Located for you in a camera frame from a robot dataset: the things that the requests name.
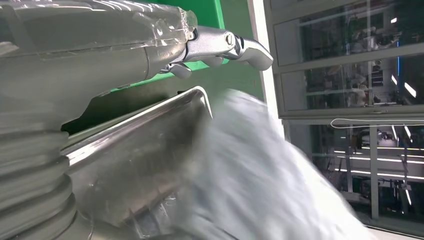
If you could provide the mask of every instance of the ceiling light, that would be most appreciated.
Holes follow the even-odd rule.
[[[415,91],[415,89],[413,89],[408,83],[405,82],[405,88],[406,90],[408,90],[408,92],[412,95],[412,97],[416,98],[417,97],[417,91]]]
[[[409,205],[411,205],[411,197],[410,197],[410,192],[408,190],[406,190],[406,196],[408,197]]]
[[[394,82],[395,85],[398,85],[398,81],[396,80],[395,76],[391,76],[391,80]]]
[[[396,139],[396,141],[399,141],[398,135],[396,134],[395,126],[394,125],[391,126],[391,130],[393,131],[394,139]]]
[[[410,129],[407,126],[404,126],[404,127],[405,127],[406,134],[408,134],[408,138],[411,138]]]

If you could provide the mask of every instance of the fluorescent light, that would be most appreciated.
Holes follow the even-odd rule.
[[[391,126],[391,130],[393,131],[394,139],[396,139],[396,141],[399,141],[398,135],[396,134],[395,126],[394,125]]]
[[[409,164],[424,164],[424,161],[407,161]]]
[[[357,171],[357,170],[352,170],[352,173],[356,173],[356,174],[371,174],[371,172],[369,171]]]
[[[345,159],[345,156],[337,156],[339,159]],[[352,160],[366,160],[366,161],[370,161],[371,158],[368,157],[357,157],[357,156],[352,156],[349,159]],[[394,162],[394,163],[401,163],[402,160],[400,159],[391,159],[391,158],[377,158],[378,161],[383,161],[383,162]],[[406,161],[409,164],[424,164],[424,161],[413,161],[413,160],[407,160]]]
[[[346,169],[340,169],[341,172],[347,172],[348,170]],[[371,174],[371,172],[369,171],[357,171],[357,170],[352,170],[352,173],[357,173],[357,174]],[[404,178],[405,176],[403,175],[398,175],[398,174],[389,174],[389,173],[377,173],[378,176],[385,176],[385,177],[396,177],[396,178]],[[424,180],[424,177],[422,176],[407,176],[407,178],[409,179],[419,179],[419,180]]]
[[[424,180],[424,177],[422,176],[408,176],[409,179],[419,179],[419,180]]]
[[[406,134],[408,134],[408,138],[411,138],[410,129],[408,128],[408,126],[404,126],[404,127],[405,127]]]
[[[396,163],[402,162],[402,160],[400,160],[400,159],[389,159],[389,158],[377,158],[377,160],[385,161],[385,162],[396,162]]]
[[[416,98],[417,97],[417,91],[415,91],[415,89],[413,89],[408,83],[405,82],[405,88],[406,90],[408,90],[408,92],[412,95],[412,97]]]
[[[411,205],[410,191],[406,190],[406,196],[408,197],[409,205]]]
[[[370,147],[369,146],[363,146],[362,149],[370,149]],[[403,147],[392,147],[392,146],[378,146],[377,149],[403,150],[404,148]],[[419,151],[419,150],[424,151],[424,148],[421,148],[421,149],[419,149],[419,148],[407,148],[407,149],[411,150],[411,151]]]
[[[419,155],[406,155],[407,157],[410,157],[410,158],[421,158],[421,159],[424,159],[424,156],[419,156]]]
[[[398,85],[398,81],[396,80],[395,76],[391,76],[391,80],[394,82],[395,85]]]

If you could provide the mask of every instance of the green panel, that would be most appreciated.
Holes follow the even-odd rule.
[[[155,2],[193,11],[199,25],[225,28],[220,0],[155,0]]]

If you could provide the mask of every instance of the metal pole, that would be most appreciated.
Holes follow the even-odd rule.
[[[369,151],[370,163],[369,171],[371,172],[371,218],[379,218],[379,176],[377,161],[377,126],[369,128]]]

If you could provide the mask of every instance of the white cable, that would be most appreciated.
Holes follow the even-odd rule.
[[[359,126],[334,126],[335,121],[356,121],[356,122],[403,122],[402,124],[389,124],[389,125],[359,125]],[[405,122],[422,122],[422,124],[405,124]],[[402,119],[402,120],[364,120],[364,119],[349,119],[349,118],[335,118],[330,122],[330,126],[335,129],[357,129],[357,128],[371,128],[371,127],[391,127],[391,126],[424,126],[424,120],[411,120],[411,119]]]

